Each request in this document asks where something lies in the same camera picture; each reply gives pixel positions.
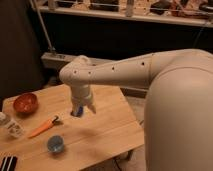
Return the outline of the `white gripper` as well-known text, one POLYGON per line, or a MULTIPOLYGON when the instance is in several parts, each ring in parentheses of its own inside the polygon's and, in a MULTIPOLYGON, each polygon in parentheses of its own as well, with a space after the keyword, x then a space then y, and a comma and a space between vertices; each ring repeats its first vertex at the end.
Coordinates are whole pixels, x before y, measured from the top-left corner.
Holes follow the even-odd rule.
POLYGON ((71 86, 71 101, 73 104, 72 115, 78 116, 80 106, 87 106, 96 114, 96 107, 93 102, 93 93, 89 85, 71 86))

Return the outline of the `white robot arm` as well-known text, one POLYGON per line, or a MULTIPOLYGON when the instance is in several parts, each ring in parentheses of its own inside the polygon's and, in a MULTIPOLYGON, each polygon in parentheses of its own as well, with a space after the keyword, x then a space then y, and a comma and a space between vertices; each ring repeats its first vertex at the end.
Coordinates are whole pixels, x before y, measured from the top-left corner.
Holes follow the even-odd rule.
POLYGON ((213 171, 213 54, 200 49, 149 53, 94 66, 79 56, 60 70, 73 110, 95 109, 90 86, 146 88, 147 171, 213 171))

